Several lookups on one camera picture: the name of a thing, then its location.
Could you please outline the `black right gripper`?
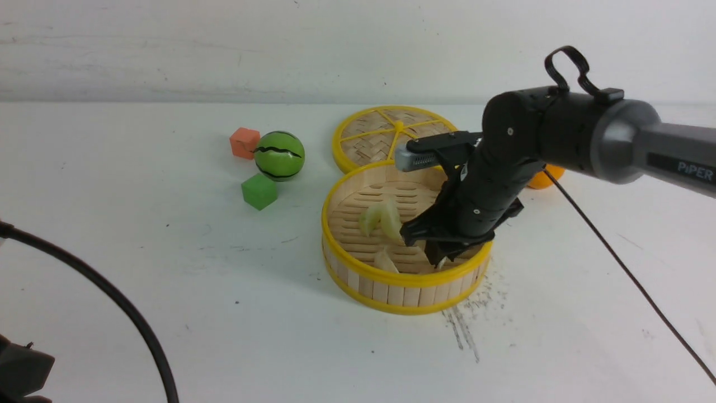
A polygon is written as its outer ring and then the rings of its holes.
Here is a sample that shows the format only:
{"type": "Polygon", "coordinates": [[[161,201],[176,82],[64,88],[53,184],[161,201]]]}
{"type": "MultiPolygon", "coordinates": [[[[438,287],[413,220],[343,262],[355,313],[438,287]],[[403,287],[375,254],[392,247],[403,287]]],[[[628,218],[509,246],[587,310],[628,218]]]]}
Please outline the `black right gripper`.
{"type": "Polygon", "coordinates": [[[514,207],[519,194],[545,167],[544,161],[527,154],[479,143],[467,162],[446,173],[433,205],[405,222],[404,243],[425,240],[430,265],[441,268],[466,249],[494,238],[494,230],[519,213],[514,207]]]}

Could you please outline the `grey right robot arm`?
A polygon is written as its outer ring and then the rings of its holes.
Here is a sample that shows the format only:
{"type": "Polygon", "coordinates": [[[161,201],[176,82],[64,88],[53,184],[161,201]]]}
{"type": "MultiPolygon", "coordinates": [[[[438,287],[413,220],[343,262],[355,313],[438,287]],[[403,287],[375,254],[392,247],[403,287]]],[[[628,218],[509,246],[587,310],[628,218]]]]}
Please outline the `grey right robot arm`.
{"type": "Polygon", "coordinates": [[[425,241],[433,265],[454,260],[521,212],[517,197],[548,164],[613,184],[649,175],[714,197],[714,138],[713,128],[664,123],[652,105],[615,90],[506,92],[486,105],[481,132],[450,131],[397,148],[397,170],[440,166],[447,176],[401,237],[408,246],[425,241]]]}

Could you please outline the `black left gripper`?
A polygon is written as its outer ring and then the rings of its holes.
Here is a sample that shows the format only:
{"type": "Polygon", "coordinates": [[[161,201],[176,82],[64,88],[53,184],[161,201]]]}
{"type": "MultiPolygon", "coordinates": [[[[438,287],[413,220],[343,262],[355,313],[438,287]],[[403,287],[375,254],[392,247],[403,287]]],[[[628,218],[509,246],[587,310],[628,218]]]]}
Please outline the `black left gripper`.
{"type": "Polygon", "coordinates": [[[51,402],[34,395],[50,375],[55,358],[1,336],[1,402],[51,402]]]}

